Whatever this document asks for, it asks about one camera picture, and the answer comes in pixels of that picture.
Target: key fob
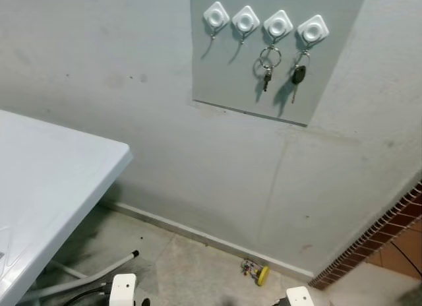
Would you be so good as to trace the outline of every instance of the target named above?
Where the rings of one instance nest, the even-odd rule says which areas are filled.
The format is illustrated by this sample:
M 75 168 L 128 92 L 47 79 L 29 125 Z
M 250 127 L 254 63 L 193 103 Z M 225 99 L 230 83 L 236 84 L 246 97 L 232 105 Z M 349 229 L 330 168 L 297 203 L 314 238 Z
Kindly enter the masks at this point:
M 303 79 L 305 78 L 305 75 L 306 75 L 306 66 L 300 65 L 295 69 L 293 76 L 291 77 L 291 82 L 294 85 L 298 85 L 300 82 L 303 81 Z

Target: table top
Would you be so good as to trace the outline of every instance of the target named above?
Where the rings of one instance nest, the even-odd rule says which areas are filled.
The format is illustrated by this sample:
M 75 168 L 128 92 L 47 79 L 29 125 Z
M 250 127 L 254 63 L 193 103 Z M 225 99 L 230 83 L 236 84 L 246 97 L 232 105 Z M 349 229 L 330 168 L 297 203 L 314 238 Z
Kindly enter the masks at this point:
M 0 306 L 19 301 L 131 159 L 121 142 L 0 110 Z

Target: yellow object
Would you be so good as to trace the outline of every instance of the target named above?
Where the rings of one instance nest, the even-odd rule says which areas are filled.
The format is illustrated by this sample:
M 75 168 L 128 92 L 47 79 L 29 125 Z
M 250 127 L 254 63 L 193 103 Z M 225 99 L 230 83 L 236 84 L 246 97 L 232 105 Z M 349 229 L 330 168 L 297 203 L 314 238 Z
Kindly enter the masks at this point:
M 256 282 L 258 286 L 263 286 L 265 281 L 270 273 L 270 268 L 264 266 L 259 274 L 258 281 Z

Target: key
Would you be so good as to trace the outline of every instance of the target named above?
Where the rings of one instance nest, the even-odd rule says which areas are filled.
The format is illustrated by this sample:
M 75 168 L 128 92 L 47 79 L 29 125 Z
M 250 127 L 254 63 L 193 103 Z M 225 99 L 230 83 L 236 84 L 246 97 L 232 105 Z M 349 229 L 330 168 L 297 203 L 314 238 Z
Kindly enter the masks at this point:
M 306 66 L 300 65 L 296 67 L 295 71 L 293 72 L 293 76 L 291 77 L 291 82 L 295 85 L 295 90 L 293 91 L 293 98 L 291 99 L 291 103 L 295 102 L 296 92 L 297 92 L 297 85 L 303 81 L 306 75 Z
M 265 69 L 265 75 L 264 75 L 264 92 L 266 92 L 266 89 L 268 87 L 268 82 L 271 81 L 272 77 L 272 69 L 270 67 Z

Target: baseboard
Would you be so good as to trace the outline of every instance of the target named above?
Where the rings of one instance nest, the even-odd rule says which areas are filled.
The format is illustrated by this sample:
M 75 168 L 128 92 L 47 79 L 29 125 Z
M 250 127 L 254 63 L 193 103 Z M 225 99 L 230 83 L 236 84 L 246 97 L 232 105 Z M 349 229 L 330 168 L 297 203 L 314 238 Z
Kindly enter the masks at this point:
M 298 280 L 302 280 L 304 282 L 309 282 L 310 280 L 314 278 L 314 274 L 312 272 L 302 270 L 290 264 L 278 261 L 276 259 L 262 255 L 260 253 L 240 247 L 238 245 L 235 245 L 234 243 L 224 241 L 212 235 L 208 235 L 207 233 L 197 231 L 195 229 L 184 226 L 182 224 L 178 224 L 177 222 L 173 222 L 166 218 L 163 218 L 154 214 L 150 214 L 149 212 L 145 212 L 133 206 L 129 206 L 121 202 L 111 202 L 107 200 L 102 200 L 100 204 L 102 206 L 105 206 L 107 208 L 120 212 L 122 214 L 126 214 L 133 218 L 142 220 L 143 222 L 148 222 L 149 224 L 153 224 L 155 226 L 172 231 L 184 237 L 188 237 L 195 241 L 199 241 L 211 247 L 214 247 L 219 250 L 230 253 L 232 255 L 235 255 L 237 257 L 240 257 L 243 259 L 248 258 L 259 264 L 268 265 L 270 269 L 280 272 L 282 274 L 285 274 L 287 276 L 290 276 L 292 278 L 297 278 Z

